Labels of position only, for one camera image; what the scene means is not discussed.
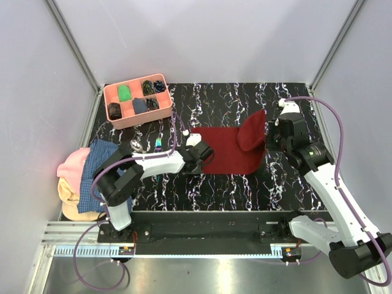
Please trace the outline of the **iridescent rainbow fork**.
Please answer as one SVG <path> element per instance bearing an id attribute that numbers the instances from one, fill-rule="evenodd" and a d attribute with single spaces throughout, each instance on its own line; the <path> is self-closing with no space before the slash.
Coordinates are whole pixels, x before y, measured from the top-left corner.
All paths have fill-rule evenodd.
<path id="1" fill-rule="evenodd" d="M 157 138 L 156 142 L 155 142 L 155 147 L 154 147 L 154 152 L 155 153 L 159 153 L 162 151 L 162 139 L 161 138 Z M 156 176 L 156 183 L 159 184 L 160 183 L 160 175 Z"/>

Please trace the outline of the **dark red cloth napkin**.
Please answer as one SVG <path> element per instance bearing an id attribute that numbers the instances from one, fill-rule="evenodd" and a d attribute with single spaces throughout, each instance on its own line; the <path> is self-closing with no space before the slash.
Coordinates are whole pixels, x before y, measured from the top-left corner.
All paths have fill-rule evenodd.
<path id="1" fill-rule="evenodd" d="M 202 168 L 209 175 L 249 175 L 256 171 L 265 155 L 264 110 L 250 115 L 239 127 L 195 127 L 214 151 L 214 159 Z"/>

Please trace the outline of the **iridescent handled spoon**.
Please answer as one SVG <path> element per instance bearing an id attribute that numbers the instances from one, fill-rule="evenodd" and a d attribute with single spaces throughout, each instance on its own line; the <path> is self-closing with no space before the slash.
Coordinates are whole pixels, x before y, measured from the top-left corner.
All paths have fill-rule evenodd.
<path id="1" fill-rule="evenodd" d="M 130 147 L 136 153 L 141 153 L 141 154 L 145 154 L 146 153 L 146 151 L 143 148 L 143 145 L 138 140 L 131 140 L 130 141 Z"/>

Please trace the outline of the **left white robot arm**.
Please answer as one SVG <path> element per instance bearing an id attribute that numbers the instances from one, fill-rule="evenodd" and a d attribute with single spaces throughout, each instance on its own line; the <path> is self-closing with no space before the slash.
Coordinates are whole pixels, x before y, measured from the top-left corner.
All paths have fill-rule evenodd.
<path id="1" fill-rule="evenodd" d="M 159 153 L 135 153 L 116 150 L 93 174 L 91 193 L 100 192 L 111 236 L 124 243 L 132 236 L 132 219 L 128 199 L 145 178 L 161 174 L 191 174 L 202 169 L 206 160 L 214 159 L 214 151 L 200 134 L 190 134 L 186 145 L 173 146 Z"/>

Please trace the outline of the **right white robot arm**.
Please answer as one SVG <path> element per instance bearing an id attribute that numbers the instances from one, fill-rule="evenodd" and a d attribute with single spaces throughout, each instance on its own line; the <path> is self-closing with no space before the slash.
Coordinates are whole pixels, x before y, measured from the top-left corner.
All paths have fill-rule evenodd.
<path id="1" fill-rule="evenodd" d="M 333 159 L 323 143 L 309 138 L 304 116 L 296 98 L 279 101 L 280 115 L 268 123 L 267 148 L 284 153 L 289 164 L 304 177 L 321 198 L 336 230 L 311 220 L 299 211 L 284 216 L 276 226 L 283 242 L 308 242 L 328 256 L 333 268 L 345 279 L 362 275 L 383 263 L 386 281 L 391 283 L 387 256 L 391 234 L 382 233 L 363 213 L 339 175 L 341 155 Z"/>

